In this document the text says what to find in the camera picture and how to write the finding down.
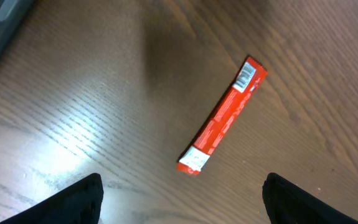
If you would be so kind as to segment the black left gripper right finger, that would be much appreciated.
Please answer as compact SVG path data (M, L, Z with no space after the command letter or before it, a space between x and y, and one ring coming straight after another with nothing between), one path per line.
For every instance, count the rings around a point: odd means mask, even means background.
M272 224L358 223L274 172L264 181L262 198Z

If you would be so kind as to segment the red white tube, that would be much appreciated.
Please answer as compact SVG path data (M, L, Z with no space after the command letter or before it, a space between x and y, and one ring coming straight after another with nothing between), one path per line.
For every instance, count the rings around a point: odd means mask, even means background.
M267 74L260 62L250 55L246 57L206 124L179 158L176 166L179 172L188 175L198 175L201 172Z

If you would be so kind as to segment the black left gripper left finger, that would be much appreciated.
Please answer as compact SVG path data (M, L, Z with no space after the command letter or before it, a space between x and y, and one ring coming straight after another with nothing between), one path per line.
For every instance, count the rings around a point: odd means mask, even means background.
M101 175L92 173L0 224L98 224L103 194Z

